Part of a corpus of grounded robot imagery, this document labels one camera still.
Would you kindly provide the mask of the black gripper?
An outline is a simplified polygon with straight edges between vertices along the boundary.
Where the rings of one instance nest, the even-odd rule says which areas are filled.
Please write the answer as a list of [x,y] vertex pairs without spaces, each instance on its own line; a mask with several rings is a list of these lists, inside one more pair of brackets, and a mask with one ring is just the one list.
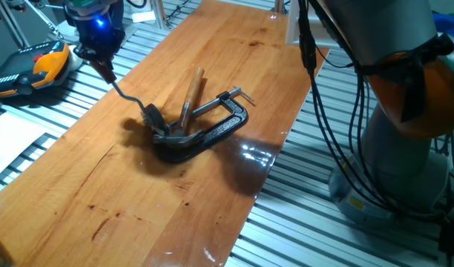
[[79,44],[73,52],[79,58],[89,61],[107,84],[116,81],[111,60],[125,38],[122,18],[123,7],[109,7],[104,14],[96,14],[88,20],[76,20]]

